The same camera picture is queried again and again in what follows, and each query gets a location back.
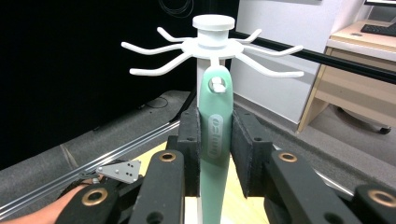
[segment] desk drawer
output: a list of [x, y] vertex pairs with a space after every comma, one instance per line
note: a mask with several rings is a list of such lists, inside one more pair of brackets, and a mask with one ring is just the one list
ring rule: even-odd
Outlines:
[[[396, 71], [391, 61], [338, 49], [331, 50], [331, 55]], [[396, 86], [387, 82], [325, 66], [316, 98], [396, 127]]]

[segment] metal bracket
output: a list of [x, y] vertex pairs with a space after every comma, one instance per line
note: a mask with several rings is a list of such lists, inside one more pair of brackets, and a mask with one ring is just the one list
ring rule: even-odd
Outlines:
[[139, 177], [141, 161], [123, 161], [96, 168], [96, 173], [118, 181], [132, 184]]

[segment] brass grommet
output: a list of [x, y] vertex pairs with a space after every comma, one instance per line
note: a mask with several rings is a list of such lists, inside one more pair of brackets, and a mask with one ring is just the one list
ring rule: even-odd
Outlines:
[[294, 156], [293, 154], [289, 153], [289, 152], [283, 152], [279, 154], [279, 158], [282, 161], [288, 161], [288, 162], [295, 162], [297, 161], [297, 157]]
[[104, 188], [91, 189], [82, 197], [82, 203], [86, 206], [94, 206], [107, 198], [107, 190]]
[[176, 154], [172, 152], [165, 152], [160, 156], [161, 161], [174, 161]]
[[386, 207], [396, 207], [396, 197], [385, 191], [370, 189], [368, 195], [376, 203], [380, 203]]

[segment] black curtain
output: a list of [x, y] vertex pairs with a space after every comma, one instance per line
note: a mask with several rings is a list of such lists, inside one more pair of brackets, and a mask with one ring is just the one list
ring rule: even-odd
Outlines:
[[[192, 18], [208, 12], [209, 2], [191, 1], [191, 14], [189, 6], [171, 16], [158, 0], [2, 1], [0, 169], [109, 122], [165, 91], [194, 88], [194, 59], [161, 77], [129, 74], [132, 67], [161, 67], [181, 50], [144, 56], [120, 43], [146, 49], [172, 44], [157, 33], [158, 26], [175, 37], [196, 36]], [[185, 1], [163, 3], [176, 8]], [[236, 8], [231, 15], [236, 17], [236, 4], [222, 4]]]

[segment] green handle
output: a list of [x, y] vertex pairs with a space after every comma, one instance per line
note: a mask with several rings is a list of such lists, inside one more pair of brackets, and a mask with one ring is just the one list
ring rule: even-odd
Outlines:
[[[225, 92], [211, 89], [213, 77], [220, 77]], [[200, 90], [201, 173], [200, 193], [204, 224], [218, 224], [230, 161], [233, 114], [233, 83], [230, 72], [221, 65], [206, 69]]]

